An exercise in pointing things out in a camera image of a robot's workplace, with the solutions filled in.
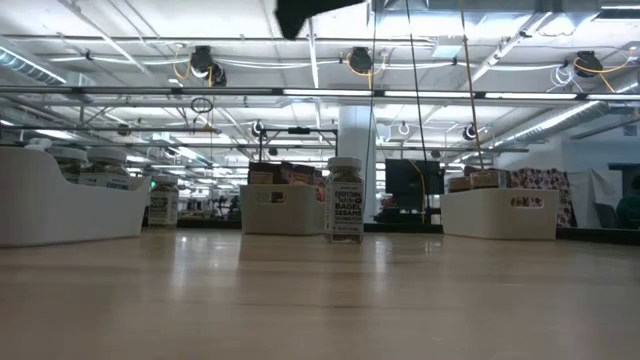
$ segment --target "jar lid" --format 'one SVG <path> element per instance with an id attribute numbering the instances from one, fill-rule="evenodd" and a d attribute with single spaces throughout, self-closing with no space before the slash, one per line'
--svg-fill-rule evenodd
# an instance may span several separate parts
<path id="1" fill-rule="evenodd" d="M 356 170 L 360 170 L 361 162 L 358 158 L 352 158 L 347 156 L 337 156 L 329 159 L 329 168 L 332 167 L 352 167 Z"/>
<path id="2" fill-rule="evenodd" d="M 151 180 L 159 184 L 171 184 L 176 185 L 178 183 L 178 177 L 172 175 L 153 175 Z"/>
<path id="3" fill-rule="evenodd" d="M 87 152 L 80 149 L 52 146 L 50 148 L 47 148 L 47 152 L 53 155 L 53 157 L 56 159 L 87 161 Z"/>
<path id="4" fill-rule="evenodd" d="M 87 151 L 87 157 L 91 159 L 109 159 L 119 163 L 127 162 L 127 153 L 115 148 L 95 147 Z"/>

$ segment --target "white bin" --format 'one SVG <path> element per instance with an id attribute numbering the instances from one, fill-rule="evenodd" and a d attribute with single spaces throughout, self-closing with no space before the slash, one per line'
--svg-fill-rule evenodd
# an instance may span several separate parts
<path id="1" fill-rule="evenodd" d="M 72 184 L 42 151 L 0 147 L 0 246 L 139 236 L 151 180 L 131 190 Z"/>
<path id="2" fill-rule="evenodd" d="M 541 206 L 516 206 L 515 199 L 542 200 Z M 558 191 L 477 189 L 441 196 L 447 235 L 485 239 L 555 239 Z"/>
<path id="3" fill-rule="evenodd" d="M 313 185 L 240 187 L 242 232 L 266 235 L 318 235 L 324 232 L 324 203 Z"/>

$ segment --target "green object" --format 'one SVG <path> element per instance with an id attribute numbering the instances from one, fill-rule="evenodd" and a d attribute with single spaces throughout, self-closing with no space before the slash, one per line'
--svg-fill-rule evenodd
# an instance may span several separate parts
<path id="1" fill-rule="evenodd" d="M 616 213 L 618 214 L 618 222 L 623 228 L 640 228 L 640 195 L 633 194 L 625 196 L 620 200 L 620 203 L 618 203 Z"/>

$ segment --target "chair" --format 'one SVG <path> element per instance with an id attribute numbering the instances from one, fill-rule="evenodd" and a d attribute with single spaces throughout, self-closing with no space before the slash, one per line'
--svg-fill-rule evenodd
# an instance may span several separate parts
<path id="1" fill-rule="evenodd" d="M 600 226 L 604 229 L 620 228 L 618 214 L 616 214 L 616 209 L 614 209 L 613 206 L 599 203 L 594 203 L 594 205 L 596 206 L 596 213 L 598 214 Z"/>

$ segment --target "wooden floor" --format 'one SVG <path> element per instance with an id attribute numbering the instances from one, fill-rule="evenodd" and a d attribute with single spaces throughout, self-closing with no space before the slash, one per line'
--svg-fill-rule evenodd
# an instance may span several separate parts
<path id="1" fill-rule="evenodd" d="M 0 250 L 0 359 L 633 359 L 640 249 L 236 231 Z"/>

